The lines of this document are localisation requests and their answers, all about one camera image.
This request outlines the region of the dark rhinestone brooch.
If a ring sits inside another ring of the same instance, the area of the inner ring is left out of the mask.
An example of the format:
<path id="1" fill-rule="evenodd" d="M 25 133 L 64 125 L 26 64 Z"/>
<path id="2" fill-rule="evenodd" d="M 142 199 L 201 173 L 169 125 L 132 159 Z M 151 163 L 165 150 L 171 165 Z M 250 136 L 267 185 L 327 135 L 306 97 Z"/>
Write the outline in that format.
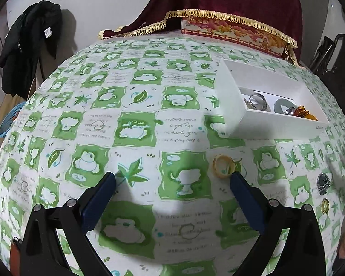
<path id="1" fill-rule="evenodd" d="M 329 177 L 324 173 L 321 172 L 316 180 L 316 189 L 321 196 L 325 195 L 331 185 Z"/>

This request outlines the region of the silver engraved bangle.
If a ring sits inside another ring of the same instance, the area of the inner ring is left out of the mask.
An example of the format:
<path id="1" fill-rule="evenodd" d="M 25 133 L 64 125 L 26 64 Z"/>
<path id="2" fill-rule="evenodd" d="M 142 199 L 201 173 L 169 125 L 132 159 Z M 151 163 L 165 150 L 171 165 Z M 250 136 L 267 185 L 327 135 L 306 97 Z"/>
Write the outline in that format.
<path id="1" fill-rule="evenodd" d="M 266 112 L 269 108 L 266 98 L 255 91 L 249 93 L 248 97 L 244 98 L 244 102 L 250 110 Z"/>

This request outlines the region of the blue plastic basket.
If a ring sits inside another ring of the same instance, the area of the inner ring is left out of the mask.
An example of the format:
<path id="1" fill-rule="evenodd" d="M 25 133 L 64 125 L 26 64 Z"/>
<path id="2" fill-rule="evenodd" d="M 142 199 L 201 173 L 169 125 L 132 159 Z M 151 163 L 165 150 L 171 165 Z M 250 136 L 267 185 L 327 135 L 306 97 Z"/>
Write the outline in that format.
<path id="1" fill-rule="evenodd" d="M 18 116 L 25 104 L 26 102 L 21 102 L 17 104 L 4 117 L 0 124 L 0 138 L 4 138 L 5 135 L 8 133 L 10 127 L 12 126 L 13 122 L 15 121 L 16 117 Z"/>

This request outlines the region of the orange amber pendant tassel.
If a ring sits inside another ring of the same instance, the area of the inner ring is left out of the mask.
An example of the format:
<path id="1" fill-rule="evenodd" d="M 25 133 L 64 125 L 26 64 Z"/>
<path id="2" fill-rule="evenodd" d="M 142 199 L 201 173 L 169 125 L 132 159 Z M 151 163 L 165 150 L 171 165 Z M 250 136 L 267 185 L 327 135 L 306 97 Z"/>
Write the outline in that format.
<path id="1" fill-rule="evenodd" d="M 300 117 L 300 118 L 306 118 L 306 119 L 314 120 L 314 121 L 318 120 L 314 115 L 310 114 L 310 112 L 308 110 L 306 110 L 305 107 L 302 105 L 298 106 L 294 110 L 293 116 L 294 117 Z"/>

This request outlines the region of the white vivo cardboard box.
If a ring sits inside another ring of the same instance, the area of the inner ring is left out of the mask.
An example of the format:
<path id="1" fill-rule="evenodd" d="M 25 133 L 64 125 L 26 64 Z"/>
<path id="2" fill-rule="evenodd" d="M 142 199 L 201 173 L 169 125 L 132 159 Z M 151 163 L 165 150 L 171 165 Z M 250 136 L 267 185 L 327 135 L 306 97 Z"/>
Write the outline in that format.
<path id="1" fill-rule="evenodd" d="M 307 140 L 321 134 L 329 121 L 306 85 L 267 69 L 221 60 L 214 82 L 223 126 L 215 125 L 218 134 L 229 138 Z M 261 93 L 268 110 L 250 110 L 244 102 L 251 92 Z M 280 98 L 304 106 L 318 120 L 275 113 L 273 104 Z"/>

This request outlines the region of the green frog pattern tablecloth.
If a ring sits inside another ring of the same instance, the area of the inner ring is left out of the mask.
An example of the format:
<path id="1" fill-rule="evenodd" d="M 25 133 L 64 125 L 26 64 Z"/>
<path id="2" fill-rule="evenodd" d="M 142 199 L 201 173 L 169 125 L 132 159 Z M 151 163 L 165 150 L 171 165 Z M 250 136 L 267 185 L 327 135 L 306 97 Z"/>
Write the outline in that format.
<path id="1" fill-rule="evenodd" d="M 214 82 L 221 60 L 306 85 L 329 126 L 307 140 L 243 140 L 223 126 Z M 345 116 L 306 69 L 188 37 L 116 40 L 64 61 L 34 93 L 0 148 L 0 263 L 34 205 L 79 198 L 106 172 L 116 194 L 88 238 L 114 275 L 232 275 L 258 234 L 211 170 L 217 155 L 268 198 L 310 204 L 332 274 L 345 230 Z M 323 196 L 316 180 L 331 182 Z"/>

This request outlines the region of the black folding chair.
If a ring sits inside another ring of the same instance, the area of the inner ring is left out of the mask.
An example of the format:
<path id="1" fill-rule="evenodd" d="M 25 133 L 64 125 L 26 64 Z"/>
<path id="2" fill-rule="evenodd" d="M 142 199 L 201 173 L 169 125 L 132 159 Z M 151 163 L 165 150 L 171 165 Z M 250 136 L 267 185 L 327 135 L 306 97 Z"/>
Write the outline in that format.
<path id="1" fill-rule="evenodd" d="M 334 40 L 323 38 L 310 70 L 320 77 L 345 113 L 345 34 L 338 34 Z"/>

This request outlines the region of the red orange printed box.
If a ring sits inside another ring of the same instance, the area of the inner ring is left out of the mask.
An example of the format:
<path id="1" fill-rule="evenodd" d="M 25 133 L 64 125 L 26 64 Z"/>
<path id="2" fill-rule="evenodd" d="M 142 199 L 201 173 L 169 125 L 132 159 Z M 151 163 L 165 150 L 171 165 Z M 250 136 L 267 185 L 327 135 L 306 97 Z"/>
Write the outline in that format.
<path id="1" fill-rule="evenodd" d="M 181 32 L 233 42 L 282 59 L 287 57 L 285 51 L 287 43 L 284 40 L 245 24 L 218 19 L 183 17 Z"/>

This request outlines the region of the black hanging jacket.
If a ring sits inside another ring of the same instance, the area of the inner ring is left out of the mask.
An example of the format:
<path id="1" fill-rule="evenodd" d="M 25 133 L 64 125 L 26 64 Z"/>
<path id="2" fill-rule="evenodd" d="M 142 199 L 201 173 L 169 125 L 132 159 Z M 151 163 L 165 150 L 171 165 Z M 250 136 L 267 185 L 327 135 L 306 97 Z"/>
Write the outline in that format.
<path id="1" fill-rule="evenodd" d="M 32 4 L 16 19 L 0 55 L 2 90 L 7 95 L 28 96 L 42 45 L 56 57 L 61 28 L 61 6 L 49 1 Z"/>

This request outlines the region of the maroon velvet fringed cloth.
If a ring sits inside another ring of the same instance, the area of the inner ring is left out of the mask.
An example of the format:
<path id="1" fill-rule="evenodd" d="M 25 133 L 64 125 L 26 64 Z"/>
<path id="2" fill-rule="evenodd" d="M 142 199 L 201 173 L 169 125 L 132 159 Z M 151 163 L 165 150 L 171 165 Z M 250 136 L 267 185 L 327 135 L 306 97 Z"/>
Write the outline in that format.
<path id="1" fill-rule="evenodd" d="M 103 30 L 99 39 L 142 36 L 177 29 L 184 17 L 245 25 L 279 38 L 292 63 L 300 58 L 302 8 L 300 0 L 149 0 L 136 20 L 116 31 Z"/>

